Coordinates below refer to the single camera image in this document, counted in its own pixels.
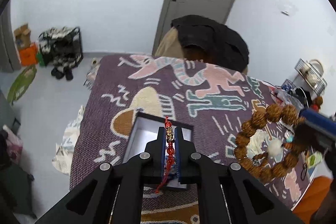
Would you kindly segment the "white translucent pouch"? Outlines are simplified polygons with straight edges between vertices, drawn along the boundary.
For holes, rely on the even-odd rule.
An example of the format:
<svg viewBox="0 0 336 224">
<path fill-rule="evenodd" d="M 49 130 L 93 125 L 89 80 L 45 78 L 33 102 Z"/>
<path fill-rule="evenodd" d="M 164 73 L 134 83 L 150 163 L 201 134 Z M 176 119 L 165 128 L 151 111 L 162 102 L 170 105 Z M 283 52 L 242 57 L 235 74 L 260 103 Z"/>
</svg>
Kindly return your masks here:
<svg viewBox="0 0 336 224">
<path fill-rule="evenodd" d="M 271 146 L 270 158 L 273 158 L 276 162 L 280 162 L 284 152 L 281 146 L 281 139 L 269 136 L 266 131 L 263 130 L 257 130 L 256 133 L 250 137 L 250 142 L 247 145 L 247 157 L 252 159 L 256 155 L 268 152 L 269 145 Z"/>
</svg>

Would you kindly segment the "white patterned tote bag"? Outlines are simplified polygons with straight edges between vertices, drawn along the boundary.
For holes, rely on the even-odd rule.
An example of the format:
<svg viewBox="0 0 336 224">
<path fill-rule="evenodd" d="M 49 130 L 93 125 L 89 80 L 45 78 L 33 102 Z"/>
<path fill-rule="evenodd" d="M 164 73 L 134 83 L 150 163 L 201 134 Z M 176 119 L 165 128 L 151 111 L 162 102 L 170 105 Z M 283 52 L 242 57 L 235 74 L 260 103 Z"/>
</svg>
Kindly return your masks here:
<svg viewBox="0 0 336 224">
<path fill-rule="evenodd" d="M 70 175 L 72 158 L 76 142 L 80 136 L 80 125 L 83 120 L 85 107 L 81 106 L 75 120 L 71 121 L 64 130 L 61 144 L 56 144 L 56 155 L 52 159 L 52 165 L 59 172 Z"/>
</svg>

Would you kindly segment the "purple patterned woven blanket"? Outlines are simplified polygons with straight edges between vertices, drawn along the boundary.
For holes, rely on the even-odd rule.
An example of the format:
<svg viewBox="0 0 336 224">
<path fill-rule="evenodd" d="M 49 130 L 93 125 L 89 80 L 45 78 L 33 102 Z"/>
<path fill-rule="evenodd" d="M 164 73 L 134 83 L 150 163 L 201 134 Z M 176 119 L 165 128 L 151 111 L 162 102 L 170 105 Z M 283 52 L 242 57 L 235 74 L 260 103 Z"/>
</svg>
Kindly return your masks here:
<svg viewBox="0 0 336 224">
<path fill-rule="evenodd" d="M 255 111 L 273 103 L 270 86 L 242 73 L 194 61 L 143 55 L 110 55 L 100 61 L 75 145 L 72 190 L 98 164 L 123 162 L 139 113 L 193 126 L 196 150 L 219 164 L 235 162 L 236 135 Z M 302 159 L 283 178 L 265 184 L 294 209 L 309 187 Z M 142 223 L 199 223 L 196 185 L 184 190 L 143 191 Z"/>
</svg>

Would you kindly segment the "pair of black slippers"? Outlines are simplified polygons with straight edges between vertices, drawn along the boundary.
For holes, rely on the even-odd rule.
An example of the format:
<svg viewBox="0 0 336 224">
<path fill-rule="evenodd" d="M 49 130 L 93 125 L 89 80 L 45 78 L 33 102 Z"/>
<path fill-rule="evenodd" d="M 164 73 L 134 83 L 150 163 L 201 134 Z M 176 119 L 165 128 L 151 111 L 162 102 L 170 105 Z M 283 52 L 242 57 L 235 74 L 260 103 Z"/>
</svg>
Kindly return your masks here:
<svg viewBox="0 0 336 224">
<path fill-rule="evenodd" d="M 61 80 L 65 77 L 67 81 L 72 81 L 74 78 L 72 69 L 69 67 L 64 67 L 62 71 L 59 68 L 54 67 L 54 69 L 51 71 L 51 75 L 57 80 Z"/>
</svg>

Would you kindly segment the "green leaf floor mat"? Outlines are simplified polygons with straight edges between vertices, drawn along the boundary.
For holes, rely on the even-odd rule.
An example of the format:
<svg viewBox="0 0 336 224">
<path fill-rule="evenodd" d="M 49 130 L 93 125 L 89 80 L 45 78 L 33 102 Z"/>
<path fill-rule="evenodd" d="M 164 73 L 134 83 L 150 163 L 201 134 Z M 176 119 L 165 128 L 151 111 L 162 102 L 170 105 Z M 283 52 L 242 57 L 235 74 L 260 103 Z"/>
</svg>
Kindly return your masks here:
<svg viewBox="0 0 336 224">
<path fill-rule="evenodd" d="M 36 73 L 37 69 L 35 65 L 29 65 L 21 71 L 21 73 L 11 85 L 7 95 L 7 101 L 11 105 L 13 105 L 14 102 L 17 102 L 23 96 L 23 94 L 25 94 L 25 92 L 33 82 Z"/>
</svg>

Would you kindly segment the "black jacket on chair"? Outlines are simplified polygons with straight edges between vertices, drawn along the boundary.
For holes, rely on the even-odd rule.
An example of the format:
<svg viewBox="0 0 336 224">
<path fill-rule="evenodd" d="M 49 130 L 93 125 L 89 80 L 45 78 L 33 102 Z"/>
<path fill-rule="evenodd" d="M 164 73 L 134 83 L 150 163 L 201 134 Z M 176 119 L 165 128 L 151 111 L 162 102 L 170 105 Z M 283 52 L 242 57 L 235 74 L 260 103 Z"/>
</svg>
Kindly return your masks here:
<svg viewBox="0 0 336 224">
<path fill-rule="evenodd" d="M 177 30 L 183 57 L 219 65 L 238 72 L 246 71 L 249 50 L 234 30 L 200 15 L 186 15 L 171 21 Z"/>
</svg>

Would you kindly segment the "black shoe rack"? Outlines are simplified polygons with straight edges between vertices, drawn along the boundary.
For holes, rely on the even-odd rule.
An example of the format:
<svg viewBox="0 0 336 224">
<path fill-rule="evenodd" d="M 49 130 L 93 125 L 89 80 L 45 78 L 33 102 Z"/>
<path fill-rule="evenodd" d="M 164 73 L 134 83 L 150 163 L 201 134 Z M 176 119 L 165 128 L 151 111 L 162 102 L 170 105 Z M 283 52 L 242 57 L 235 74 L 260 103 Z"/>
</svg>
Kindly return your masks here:
<svg viewBox="0 0 336 224">
<path fill-rule="evenodd" d="M 77 67 L 83 59 L 80 27 L 50 28 L 37 39 L 44 66 Z"/>
</svg>

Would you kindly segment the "orange box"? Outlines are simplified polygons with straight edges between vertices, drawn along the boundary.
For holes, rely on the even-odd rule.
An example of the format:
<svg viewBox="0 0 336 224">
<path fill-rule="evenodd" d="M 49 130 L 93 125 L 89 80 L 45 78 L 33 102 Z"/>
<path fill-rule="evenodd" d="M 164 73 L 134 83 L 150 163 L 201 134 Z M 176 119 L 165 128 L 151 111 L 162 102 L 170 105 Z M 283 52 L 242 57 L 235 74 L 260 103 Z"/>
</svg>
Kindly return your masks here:
<svg viewBox="0 0 336 224">
<path fill-rule="evenodd" d="M 21 65 L 23 67 L 29 66 L 29 65 L 35 65 L 38 63 L 37 61 L 37 52 L 38 48 L 35 43 L 31 43 L 31 45 L 25 49 L 19 50 L 19 57 L 21 61 Z"/>
</svg>

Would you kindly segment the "cardboard box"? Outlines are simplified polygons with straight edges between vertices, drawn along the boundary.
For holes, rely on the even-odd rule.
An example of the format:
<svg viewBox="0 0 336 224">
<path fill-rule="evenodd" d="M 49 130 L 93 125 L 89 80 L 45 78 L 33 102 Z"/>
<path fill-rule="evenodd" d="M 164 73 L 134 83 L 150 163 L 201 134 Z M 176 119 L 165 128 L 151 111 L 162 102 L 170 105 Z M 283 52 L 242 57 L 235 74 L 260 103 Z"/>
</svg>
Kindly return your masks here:
<svg viewBox="0 0 336 224">
<path fill-rule="evenodd" d="M 14 40 L 17 50 L 24 50 L 30 46 L 30 35 L 31 30 L 29 29 L 29 25 L 27 23 L 14 30 Z"/>
</svg>

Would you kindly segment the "white wall switch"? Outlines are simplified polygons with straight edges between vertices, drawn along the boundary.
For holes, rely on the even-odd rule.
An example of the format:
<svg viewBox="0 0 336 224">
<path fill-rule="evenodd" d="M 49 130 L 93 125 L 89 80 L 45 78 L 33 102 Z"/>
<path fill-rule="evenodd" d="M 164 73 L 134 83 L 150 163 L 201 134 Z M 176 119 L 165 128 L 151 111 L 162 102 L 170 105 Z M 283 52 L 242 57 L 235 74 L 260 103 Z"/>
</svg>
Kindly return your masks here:
<svg viewBox="0 0 336 224">
<path fill-rule="evenodd" d="M 287 12 L 285 10 L 282 10 L 281 13 L 284 14 L 284 15 L 286 15 L 286 16 L 289 16 L 289 12 Z"/>
</svg>

